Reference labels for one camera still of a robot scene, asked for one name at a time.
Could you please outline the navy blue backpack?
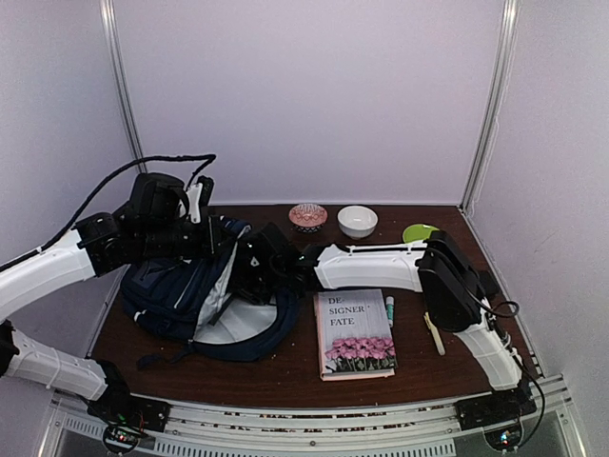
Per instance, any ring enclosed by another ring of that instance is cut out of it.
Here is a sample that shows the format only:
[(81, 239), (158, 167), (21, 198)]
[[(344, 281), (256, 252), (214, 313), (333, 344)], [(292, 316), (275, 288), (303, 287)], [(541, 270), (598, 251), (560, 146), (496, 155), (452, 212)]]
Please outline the navy blue backpack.
[(120, 284), (124, 313), (155, 337), (182, 344), (172, 358), (199, 353), (228, 362), (255, 362), (295, 327), (299, 298), (280, 289), (269, 303), (252, 304), (237, 294), (237, 254), (252, 231), (224, 217), (228, 248), (216, 258), (153, 259), (128, 268)]

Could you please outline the pink flower Fate book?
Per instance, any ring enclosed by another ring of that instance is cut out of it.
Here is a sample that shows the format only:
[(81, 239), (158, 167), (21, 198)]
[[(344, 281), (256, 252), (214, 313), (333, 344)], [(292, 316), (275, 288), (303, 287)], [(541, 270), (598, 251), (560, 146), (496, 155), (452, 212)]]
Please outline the pink flower Fate book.
[(320, 378), (347, 381), (386, 378), (398, 365), (380, 289), (330, 290), (316, 294)]

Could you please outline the white green glue stick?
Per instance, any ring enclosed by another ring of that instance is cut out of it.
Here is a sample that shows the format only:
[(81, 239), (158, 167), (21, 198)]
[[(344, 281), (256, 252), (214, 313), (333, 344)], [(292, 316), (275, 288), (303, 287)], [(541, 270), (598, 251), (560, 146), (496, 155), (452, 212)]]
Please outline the white green glue stick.
[(392, 328), (394, 325), (395, 314), (395, 299), (393, 296), (388, 295), (385, 297), (385, 309), (389, 326)]

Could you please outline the black pencil case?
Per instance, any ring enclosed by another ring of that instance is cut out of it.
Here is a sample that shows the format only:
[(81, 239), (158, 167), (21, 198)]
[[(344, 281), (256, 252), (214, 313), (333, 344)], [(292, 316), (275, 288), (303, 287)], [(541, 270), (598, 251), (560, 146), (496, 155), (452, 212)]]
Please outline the black pencil case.
[(479, 280), (484, 295), (489, 301), (493, 300), (501, 291), (495, 277), (489, 270), (480, 270)]

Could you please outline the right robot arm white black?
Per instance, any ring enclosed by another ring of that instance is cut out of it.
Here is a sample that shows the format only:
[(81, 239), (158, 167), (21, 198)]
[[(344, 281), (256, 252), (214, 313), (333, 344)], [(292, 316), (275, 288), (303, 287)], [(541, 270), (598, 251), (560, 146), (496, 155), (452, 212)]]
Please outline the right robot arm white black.
[(492, 305), (492, 292), (451, 236), (434, 230), (417, 242), (348, 246), (313, 244), (297, 249), (267, 226), (237, 245), (231, 280), (255, 302), (279, 288), (310, 290), (396, 288), (422, 295), (431, 323), (456, 335), (484, 371), (493, 393), (488, 412), (509, 419), (524, 404), (525, 369), (499, 321), (520, 307)]

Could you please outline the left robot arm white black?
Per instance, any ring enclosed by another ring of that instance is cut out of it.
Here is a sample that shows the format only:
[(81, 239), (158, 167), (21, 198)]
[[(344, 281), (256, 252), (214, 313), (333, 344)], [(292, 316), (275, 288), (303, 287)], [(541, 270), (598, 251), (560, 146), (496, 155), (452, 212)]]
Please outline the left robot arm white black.
[(70, 355), (13, 327), (16, 311), (75, 283), (142, 261), (210, 258), (226, 240), (217, 218), (164, 226), (130, 223), (99, 213), (77, 223), (47, 248), (1, 268), (1, 373), (98, 401), (117, 423), (137, 412), (135, 399), (111, 363)]

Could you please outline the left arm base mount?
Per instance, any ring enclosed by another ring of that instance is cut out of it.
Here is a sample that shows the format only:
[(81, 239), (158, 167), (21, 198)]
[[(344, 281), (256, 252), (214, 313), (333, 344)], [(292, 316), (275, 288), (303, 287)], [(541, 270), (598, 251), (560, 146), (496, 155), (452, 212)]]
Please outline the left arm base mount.
[(123, 456), (141, 444), (151, 443), (152, 432), (166, 429), (171, 406), (160, 400), (133, 395), (82, 398), (87, 413), (105, 425), (102, 444), (112, 455)]

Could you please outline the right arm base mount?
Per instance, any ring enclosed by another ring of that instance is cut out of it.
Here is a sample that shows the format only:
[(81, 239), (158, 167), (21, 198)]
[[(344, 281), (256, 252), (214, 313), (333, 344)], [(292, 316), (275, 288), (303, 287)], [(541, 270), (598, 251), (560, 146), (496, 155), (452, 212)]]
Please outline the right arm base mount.
[(513, 393), (490, 393), (455, 404), (462, 431), (480, 428), (486, 444), (499, 452), (515, 451), (524, 440), (521, 419), (537, 411), (533, 399)]

